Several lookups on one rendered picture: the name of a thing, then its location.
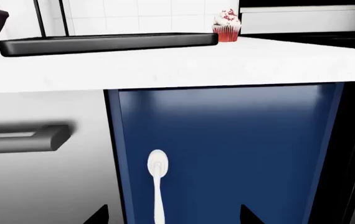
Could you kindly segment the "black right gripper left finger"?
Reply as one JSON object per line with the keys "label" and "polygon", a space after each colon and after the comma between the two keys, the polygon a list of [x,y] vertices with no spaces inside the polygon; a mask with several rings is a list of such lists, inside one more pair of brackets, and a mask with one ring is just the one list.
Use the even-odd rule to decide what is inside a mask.
{"label": "black right gripper left finger", "polygon": [[83,224],[108,224],[108,205],[103,205],[99,208]]}

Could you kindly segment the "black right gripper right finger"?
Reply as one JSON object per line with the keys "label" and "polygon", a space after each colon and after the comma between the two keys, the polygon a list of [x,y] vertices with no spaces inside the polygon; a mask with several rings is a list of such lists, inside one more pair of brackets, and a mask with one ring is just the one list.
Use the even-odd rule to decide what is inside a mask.
{"label": "black right gripper right finger", "polygon": [[264,224],[256,214],[254,214],[248,207],[241,205],[240,207],[240,224]]}

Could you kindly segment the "black rectangular tray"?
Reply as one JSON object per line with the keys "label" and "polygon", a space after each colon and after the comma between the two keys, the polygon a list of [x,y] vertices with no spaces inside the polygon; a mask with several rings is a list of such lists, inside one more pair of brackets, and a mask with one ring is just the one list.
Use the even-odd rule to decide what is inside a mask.
{"label": "black rectangular tray", "polygon": [[3,57],[86,54],[126,50],[148,50],[213,46],[219,42],[216,33],[147,33],[121,35],[78,35],[70,37],[32,37],[0,40]]}

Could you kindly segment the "red cupcake with white frosting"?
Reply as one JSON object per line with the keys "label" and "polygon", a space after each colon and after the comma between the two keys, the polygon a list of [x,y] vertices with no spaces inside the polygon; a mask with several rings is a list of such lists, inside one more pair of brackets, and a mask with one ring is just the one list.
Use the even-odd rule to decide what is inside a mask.
{"label": "red cupcake with white frosting", "polygon": [[241,21],[233,9],[225,9],[214,17],[213,33],[218,34],[219,42],[236,42],[241,28]]}

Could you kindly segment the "blue cabinet door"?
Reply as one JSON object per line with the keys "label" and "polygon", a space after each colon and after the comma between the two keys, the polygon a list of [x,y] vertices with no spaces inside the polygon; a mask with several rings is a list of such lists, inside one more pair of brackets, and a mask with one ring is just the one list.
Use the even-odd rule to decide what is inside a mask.
{"label": "blue cabinet door", "polygon": [[165,224],[307,224],[340,83],[108,90],[126,224],[154,224],[150,153],[165,152]]}

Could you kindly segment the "white dishwasher front panel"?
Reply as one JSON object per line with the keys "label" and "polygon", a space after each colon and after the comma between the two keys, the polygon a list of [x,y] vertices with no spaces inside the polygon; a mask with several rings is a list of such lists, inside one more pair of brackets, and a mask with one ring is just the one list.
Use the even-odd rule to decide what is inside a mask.
{"label": "white dishwasher front panel", "polygon": [[0,93],[0,136],[66,124],[56,151],[0,154],[0,224],[125,224],[103,91]]}

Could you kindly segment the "black metal rack frame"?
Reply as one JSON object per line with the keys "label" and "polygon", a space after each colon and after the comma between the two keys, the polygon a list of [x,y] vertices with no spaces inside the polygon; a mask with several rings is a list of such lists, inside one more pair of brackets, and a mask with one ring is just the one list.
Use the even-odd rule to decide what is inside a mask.
{"label": "black metal rack frame", "polygon": [[41,37],[68,37],[63,0],[33,0]]}

